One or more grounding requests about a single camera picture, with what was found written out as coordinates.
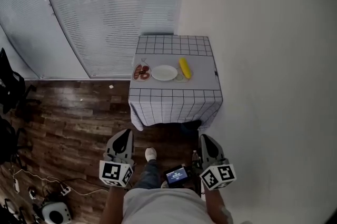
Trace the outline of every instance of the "white shirt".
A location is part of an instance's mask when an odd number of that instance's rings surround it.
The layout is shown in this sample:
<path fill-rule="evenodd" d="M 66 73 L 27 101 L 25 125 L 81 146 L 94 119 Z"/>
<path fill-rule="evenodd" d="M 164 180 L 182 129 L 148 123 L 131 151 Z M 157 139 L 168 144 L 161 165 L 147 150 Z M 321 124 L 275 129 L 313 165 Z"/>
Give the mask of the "white shirt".
<path fill-rule="evenodd" d="M 132 189 L 124 197 L 123 224 L 213 223 L 191 189 Z"/>

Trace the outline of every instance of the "table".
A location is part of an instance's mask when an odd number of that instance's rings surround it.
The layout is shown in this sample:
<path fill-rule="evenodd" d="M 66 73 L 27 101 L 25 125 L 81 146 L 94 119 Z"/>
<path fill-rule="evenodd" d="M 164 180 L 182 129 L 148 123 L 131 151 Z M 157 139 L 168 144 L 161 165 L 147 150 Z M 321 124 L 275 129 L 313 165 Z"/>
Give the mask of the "table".
<path fill-rule="evenodd" d="M 180 69 L 181 57 L 188 62 L 191 79 Z M 154 79 L 151 68 L 158 65 L 175 67 L 177 77 L 165 82 Z M 142 35 L 133 67 L 128 102 L 131 121 L 138 130 L 143 125 L 197 119 L 202 121 L 199 131 L 209 127 L 222 104 L 222 94 L 208 37 Z"/>

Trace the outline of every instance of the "bottle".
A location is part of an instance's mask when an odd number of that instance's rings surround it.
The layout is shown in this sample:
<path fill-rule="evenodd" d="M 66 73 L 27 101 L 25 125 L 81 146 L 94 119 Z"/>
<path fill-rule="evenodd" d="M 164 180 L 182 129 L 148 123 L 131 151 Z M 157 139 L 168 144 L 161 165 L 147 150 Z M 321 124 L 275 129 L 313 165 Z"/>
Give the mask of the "bottle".
<path fill-rule="evenodd" d="M 192 167 L 195 169 L 199 169 L 200 165 L 199 165 L 199 156 L 198 153 L 196 152 L 196 150 L 193 151 L 193 155 L 192 155 Z"/>

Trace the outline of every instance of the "jeans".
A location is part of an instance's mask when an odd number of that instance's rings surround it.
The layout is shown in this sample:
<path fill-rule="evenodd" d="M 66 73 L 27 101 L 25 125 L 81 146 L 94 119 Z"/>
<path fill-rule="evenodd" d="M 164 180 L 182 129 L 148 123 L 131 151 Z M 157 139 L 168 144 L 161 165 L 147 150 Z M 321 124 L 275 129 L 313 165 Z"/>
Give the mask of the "jeans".
<path fill-rule="evenodd" d="M 144 167 L 141 178 L 133 188 L 154 189 L 160 188 L 160 173 L 157 166 L 157 161 L 151 159 Z"/>

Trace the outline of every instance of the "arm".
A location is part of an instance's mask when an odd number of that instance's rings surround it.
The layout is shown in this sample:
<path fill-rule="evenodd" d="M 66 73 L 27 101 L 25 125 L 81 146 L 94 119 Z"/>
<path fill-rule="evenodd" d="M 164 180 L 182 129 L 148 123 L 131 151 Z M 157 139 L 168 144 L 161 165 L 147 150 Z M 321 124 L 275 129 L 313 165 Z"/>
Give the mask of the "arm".
<path fill-rule="evenodd" d="M 228 217 L 223 213 L 222 208 L 225 207 L 219 190 L 208 190 L 204 185 L 207 212 L 212 221 L 216 224 L 229 224 Z"/>
<path fill-rule="evenodd" d="M 121 224 L 123 220 L 123 201 L 125 191 L 123 188 L 111 187 L 100 224 Z"/>

